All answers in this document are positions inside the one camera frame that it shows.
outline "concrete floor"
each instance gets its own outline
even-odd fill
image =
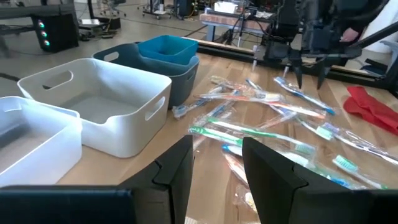
[[[90,57],[95,52],[123,43],[142,41],[164,34],[188,36],[194,39],[203,39],[206,35],[206,27],[197,20],[197,16],[192,21],[181,21],[174,17],[169,19],[168,16],[163,16],[163,18],[157,20],[154,16],[148,14],[143,17],[137,6],[145,4],[146,1],[140,1],[127,0],[126,4],[118,7],[127,14],[127,17],[122,18],[122,30],[113,39],[80,42],[79,47],[57,54],[43,52],[34,32],[27,32],[18,36],[5,36],[6,44],[11,53],[6,56],[0,52],[0,73],[23,78],[71,60]],[[98,15],[98,5],[94,4],[94,8],[95,14]],[[80,19],[88,19],[86,4],[76,3],[76,14]],[[30,18],[0,21],[0,24],[26,25],[31,23]],[[225,30],[225,28],[217,28],[216,35],[221,35]],[[244,42],[241,46],[249,49],[261,41],[260,38],[249,34],[244,34],[242,38]],[[366,56],[376,59],[382,58],[382,60],[388,58],[388,55],[370,54],[369,56],[369,54],[366,54]],[[358,67],[359,65],[353,63],[351,66]],[[20,93],[14,82],[0,78],[0,97],[7,95],[20,95]]]

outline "wooden table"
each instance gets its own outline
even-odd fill
[[[203,13],[199,16],[199,20],[203,24],[207,25],[206,40],[214,41],[216,27],[227,27],[229,29],[232,29],[238,18]],[[259,23],[264,30],[267,29],[268,23],[266,22],[259,22]],[[256,34],[263,34],[263,31],[261,30],[259,23],[253,20],[244,21],[243,31],[252,32]],[[241,27],[241,21],[239,21],[236,24],[235,30],[239,29],[240,27]]]
[[[257,66],[255,71],[252,72],[250,63],[210,55],[198,54],[198,56],[201,62],[192,94],[206,93],[212,88],[214,85],[209,81],[212,75],[225,77],[240,83],[243,83],[245,78],[250,78],[265,90],[280,92],[288,100],[298,105],[307,105],[305,101],[287,94],[285,90],[272,81],[275,76],[282,74],[280,70]],[[287,79],[294,83],[294,74],[288,74]],[[303,78],[303,90],[339,110],[338,115],[330,118],[332,123],[342,128],[352,129],[354,133],[362,138],[398,156],[397,136],[351,116],[341,109],[343,103],[349,97],[346,87],[350,84],[326,80],[321,90],[317,90],[316,81],[315,77],[305,75]],[[374,88],[366,88],[366,90],[387,106],[398,111],[398,101],[387,91]],[[193,100],[191,96],[187,102],[192,102]],[[169,111],[165,126],[136,157],[118,159],[83,147],[81,161],[60,180],[59,184],[106,185],[122,182],[140,171],[183,135],[187,134],[187,130],[195,118],[209,112],[219,103],[219,101],[208,103],[206,106],[192,111],[179,121],[174,119],[173,114]],[[235,103],[234,108],[236,112],[232,119],[251,126],[258,125],[277,116],[277,113],[268,106],[258,103],[238,102]],[[388,186],[398,187],[398,175],[396,175],[398,168],[386,164],[374,156],[344,146],[340,142],[322,140],[293,121],[277,125],[270,131],[285,134],[317,146],[318,155],[323,160],[331,159],[332,152],[346,156],[359,164],[367,173],[379,177]],[[234,194],[239,184],[242,183],[231,173],[222,155],[221,143],[214,140],[206,140],[199,148],[195,159],[187,216],[208,224],[258,222],[257,214],[248,209],[247,206],[234,205]]]

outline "chair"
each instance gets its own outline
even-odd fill
[[[116,12],[118,15],[120,15],[120,12],[121,12],[121,13],[123,13],[124,17],[127,16],[127,14],[124,11],[116,8],[120,4],[126,3],[126,0],[103,0],[102,3],[107,5],[108,8],[99,12],[101,15],[106,15],[106,12],[109,12],[110,15],[116,16],[114,12]]]

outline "dark teal bin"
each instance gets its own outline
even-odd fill
[[[188,65],[163,62],[143,57],[137,44],[121,44],[93,54],[93,58],[139,70],[166,75],[172,79],[169,109],[181,105],[191,94],[199,66],[199,58],[193,56]]]
[[[138,48],[144,57],[188,65],[198,50],[198,42],[172,35],[162,35],[138,43]]]

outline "red cloth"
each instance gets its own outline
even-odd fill
[[[351,97],[344,102],[343,108],[348,113],[398,135],[398,113],[368,95],[361,86],[349,86],[347,90]]]

